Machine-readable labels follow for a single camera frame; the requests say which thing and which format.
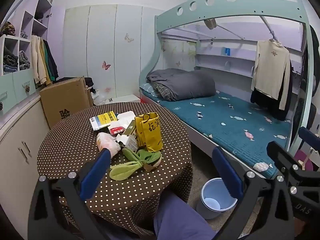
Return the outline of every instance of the blue trash bin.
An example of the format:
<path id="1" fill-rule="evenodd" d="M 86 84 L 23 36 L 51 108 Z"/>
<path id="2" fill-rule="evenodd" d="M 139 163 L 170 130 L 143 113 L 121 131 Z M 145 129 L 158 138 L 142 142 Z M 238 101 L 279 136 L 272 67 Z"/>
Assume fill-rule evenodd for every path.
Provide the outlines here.
<path id="1" fill-rule="evenodd" d="M 196 211 L 204 219 L 213 219 L 229 210 L 237 203 L 237 199 L 230 196 L 221 178 L 210 179 L 201 190 L 201 198 Z"/>

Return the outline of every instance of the blue gripper pad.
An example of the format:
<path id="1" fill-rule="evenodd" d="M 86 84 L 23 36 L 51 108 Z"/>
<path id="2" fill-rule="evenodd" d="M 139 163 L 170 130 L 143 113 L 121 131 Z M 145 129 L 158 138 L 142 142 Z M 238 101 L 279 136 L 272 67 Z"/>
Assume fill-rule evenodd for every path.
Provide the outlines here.
<path id="1" fill-rule="evenodd" d="M 92 198 L 93 193 L 100 184 L 101 179 L 110 167 L 111 154 L 108 149 L 103 149 L 94 165 L 81 182 L 79 197 L 82 201 Z"/>
<path id="2" fill-rule="evenodd" d="M 301 127 L 298 131 L 299 137 L 316 151 L 320 150 L 320 138 L 310 132 L 307 128 Z"/>
<path id="3" fill-rule="evenodd" d="M 231 161 L 224 155 L 221 147 L 215 147 L 212 151 L 212 162 L 221 176 L 223 183 L 226 185 L 230 195 L 233 198 L 242 199 L 243 182 L 236 170 L 232 167 Z M 237 165 L 237 168 L 243 170 L 239 163 L 235 162 L 233 165 Z"/>

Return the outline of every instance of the gray comforter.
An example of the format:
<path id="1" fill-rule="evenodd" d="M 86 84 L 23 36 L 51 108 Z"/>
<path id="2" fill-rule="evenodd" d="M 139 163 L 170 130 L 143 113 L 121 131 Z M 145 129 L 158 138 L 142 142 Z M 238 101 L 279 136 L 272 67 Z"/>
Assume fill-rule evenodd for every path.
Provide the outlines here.
<path id="1" fill-rule="evenodd" d="M 214 80 L 204 70 L 156 70 L 147 75 L 147 81 L 167 101 L 211 97 L 216 94 Z"/>

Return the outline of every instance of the polka dot tablecloth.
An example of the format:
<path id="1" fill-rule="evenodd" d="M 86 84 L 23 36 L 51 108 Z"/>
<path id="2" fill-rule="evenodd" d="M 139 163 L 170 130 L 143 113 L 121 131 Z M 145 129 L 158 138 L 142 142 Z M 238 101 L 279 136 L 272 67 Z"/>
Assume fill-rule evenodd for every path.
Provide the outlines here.
<path id="1" fill-rule="evenodd" d="M 94 160 L 99 153 L 96 145 L 98 132 L 92 130 L 89 119 L 109 111 L 115 114 L 134 111 L 136 115 L 157 112 L 164 143 L 163 158 L 157 169 L 147 173 L 141 168 L 124 181 L 111 180 L 108 169 L 86 205 L 96 215 L 140 237 L 154 236 L 153 217 L 161 192 L 169 187 L 187 202 L 192 186 L 188 134 L 181 120 L 169 110 L 126 102 L 94 106 L 73 114 L 57 124 L 41 144 L 37 160 L 39 175 L 46 175 L 49 179 L 63 178 L 70 171 L 79 171 L 85 162 Z M 119 152 L 111 165 L 126 162 L 128 160 Z M 67 205 L 65 199 L 60 201 Z"/>

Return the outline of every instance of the book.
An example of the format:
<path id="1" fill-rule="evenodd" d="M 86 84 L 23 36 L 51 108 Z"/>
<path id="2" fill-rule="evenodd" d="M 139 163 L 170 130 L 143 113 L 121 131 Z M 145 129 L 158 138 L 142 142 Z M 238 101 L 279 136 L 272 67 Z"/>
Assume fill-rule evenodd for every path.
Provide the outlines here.
<path id="1" fill-rule="evenodd" d="M 113 111 L 99 114 L 90 118 L 90 123 L 94 131 L 108 127 L 112 121 L 117 121 L 117 117 Z"/>

